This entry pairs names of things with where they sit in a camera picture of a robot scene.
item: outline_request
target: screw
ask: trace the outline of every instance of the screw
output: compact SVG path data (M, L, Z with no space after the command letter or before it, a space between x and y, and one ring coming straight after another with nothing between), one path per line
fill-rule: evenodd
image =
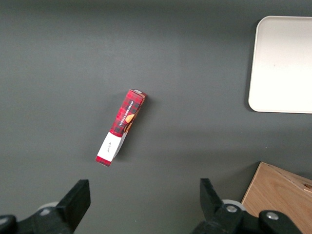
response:
M278 215L273 212L267 212L267 217L272 220L278 220Z
M237 211L237 208L235 206L227 206L226 210L228 212L235 213Z
M8 218L0 218L0 225L6 223L6 221L8 221Z
M49 209L43 209L43 210L40 212L39 215L45 216L45 215L47 215L47 214L49 214L49 213L50 213L50 210L49 210Z

